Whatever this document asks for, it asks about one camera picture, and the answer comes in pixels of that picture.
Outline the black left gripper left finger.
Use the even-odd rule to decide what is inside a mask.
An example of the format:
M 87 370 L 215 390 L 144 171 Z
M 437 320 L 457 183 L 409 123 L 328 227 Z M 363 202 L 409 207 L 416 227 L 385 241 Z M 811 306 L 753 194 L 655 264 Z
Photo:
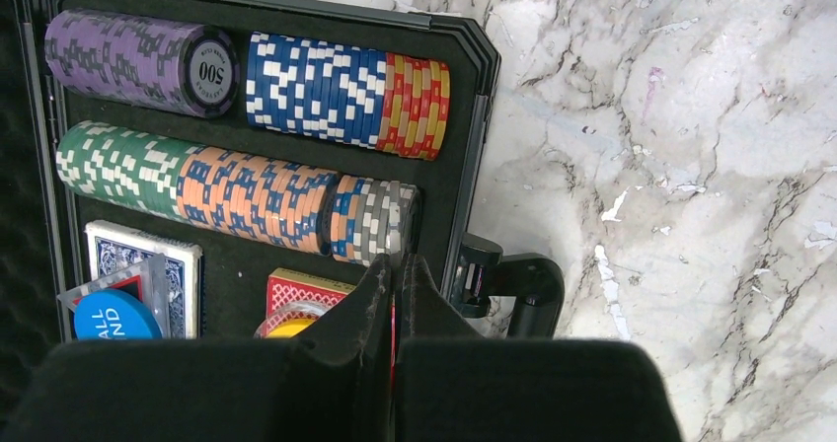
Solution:
M 57 347 L 5 441 L 385 441 L 392 266 L 293 338 L 87 340 Z

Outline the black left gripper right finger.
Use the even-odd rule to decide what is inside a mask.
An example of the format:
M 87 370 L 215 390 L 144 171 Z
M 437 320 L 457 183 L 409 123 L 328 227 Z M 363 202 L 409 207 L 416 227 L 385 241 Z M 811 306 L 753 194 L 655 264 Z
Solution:
M 425 260 L 396 282 L 399 441 L 677 441 L 663 380 L 615 340 L 481 336 L 435 288 Z

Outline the yellow round button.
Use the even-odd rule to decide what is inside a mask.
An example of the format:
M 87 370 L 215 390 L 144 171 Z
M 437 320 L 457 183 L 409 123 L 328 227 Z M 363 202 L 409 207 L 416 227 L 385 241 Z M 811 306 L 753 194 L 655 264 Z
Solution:
M 275 326 L 272 330 L 266 331 L 265 338 L 291 338 L 315 323 L 314 319 L 300 318 L 287 320 Z

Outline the clear round dealer button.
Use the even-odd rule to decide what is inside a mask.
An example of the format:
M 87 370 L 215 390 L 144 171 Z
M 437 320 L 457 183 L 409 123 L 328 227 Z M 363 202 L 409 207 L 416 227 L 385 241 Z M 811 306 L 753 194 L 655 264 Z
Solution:
M 272 330 L 278 324 L 291 319 L 314 319 L 315 323 L 323 317 L 331 307 L 327 304 L 302 300 L 294 301 L 279 307 L 270 314 L 256 329 L 255 338 L 265 338 L 266 331 Z

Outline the red playing card deck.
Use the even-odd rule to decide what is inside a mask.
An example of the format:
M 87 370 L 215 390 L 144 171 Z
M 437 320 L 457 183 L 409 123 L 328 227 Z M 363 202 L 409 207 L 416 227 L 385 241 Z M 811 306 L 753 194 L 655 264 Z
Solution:
M 279 307 L 294 301 L 316 301 L 327 304 L 332 309 L 354 289 L 354 284 L 277 268 L 270 274 L 266 283 L 265 319 Z

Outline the grey poker chip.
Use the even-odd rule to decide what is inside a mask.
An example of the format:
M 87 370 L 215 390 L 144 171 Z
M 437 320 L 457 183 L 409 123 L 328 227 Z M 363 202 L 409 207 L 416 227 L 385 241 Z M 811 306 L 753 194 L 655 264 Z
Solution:
M 398 181 L 391 181 L 388 185 L 389 209 L 387 226 L 387 251 L 393 267 L 398 267 L 402 260 L 403 241 L 401 236 L 401 207 L 400 207 L 401 184 Z

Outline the blue small blind button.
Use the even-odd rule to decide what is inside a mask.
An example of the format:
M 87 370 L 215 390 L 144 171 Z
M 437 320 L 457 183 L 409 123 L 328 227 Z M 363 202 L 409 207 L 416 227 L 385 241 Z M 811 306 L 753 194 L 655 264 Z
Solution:
M 78 339 L 155 339 L 163 336 L 152 312 L 125 292 L 105 289 L 82 298 L 73 315 Z

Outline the blue playing card deck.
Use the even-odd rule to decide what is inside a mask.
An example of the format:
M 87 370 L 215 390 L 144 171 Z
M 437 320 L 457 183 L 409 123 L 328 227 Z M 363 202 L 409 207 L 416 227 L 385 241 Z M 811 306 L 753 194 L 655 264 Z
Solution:
M 85 226 L 90 274 L 121 287 L 153 314 L 164 336 L 203 331 L 203 249 L 192 243 L 95 220 Z

